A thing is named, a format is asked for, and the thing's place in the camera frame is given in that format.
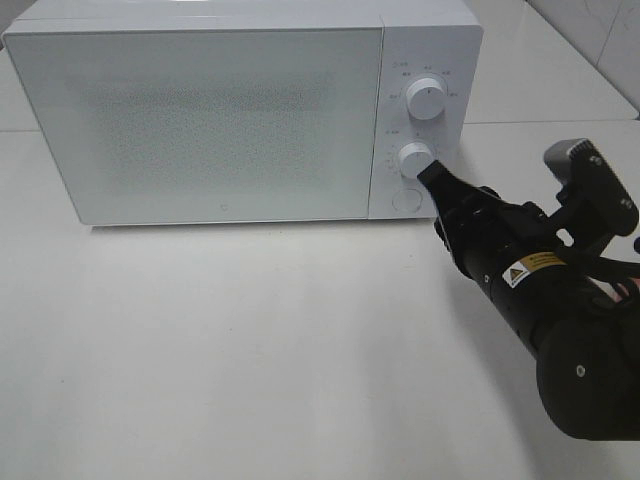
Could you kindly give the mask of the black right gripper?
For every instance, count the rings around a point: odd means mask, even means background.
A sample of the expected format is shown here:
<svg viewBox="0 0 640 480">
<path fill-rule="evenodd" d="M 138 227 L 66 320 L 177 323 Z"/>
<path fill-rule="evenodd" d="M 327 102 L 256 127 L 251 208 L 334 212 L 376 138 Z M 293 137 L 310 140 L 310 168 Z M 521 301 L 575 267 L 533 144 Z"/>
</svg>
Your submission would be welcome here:
<svg viewBox="0 0 640 480">
<path fill-rule="evenodd" d="M 568 266 L 554 253 L 560 240 L 538 205 L 506 202 L 438 160 L 417 179 L 432 199 L 454 263 L 482 289 L 552 290 L 568 283 Z"/>
</svg>

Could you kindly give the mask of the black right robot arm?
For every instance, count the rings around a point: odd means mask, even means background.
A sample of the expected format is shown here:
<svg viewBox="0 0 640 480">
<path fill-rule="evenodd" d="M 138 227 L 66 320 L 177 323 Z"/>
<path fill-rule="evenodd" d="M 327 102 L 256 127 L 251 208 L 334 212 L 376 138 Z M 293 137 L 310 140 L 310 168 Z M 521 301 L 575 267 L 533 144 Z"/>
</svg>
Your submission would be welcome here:
<svg viewBox="0 0 640 480">
<path fill-rule="evenodd" d="M 639 437 L 639 267 L 603 257 L 639 214 L 605 163 L 552 166 L 560 206 L 506 202 L 434 162 L 419 181 L 459 271 L 483 291 L 536 363 L 547 415 L 595 441 Z"/>
</svg>

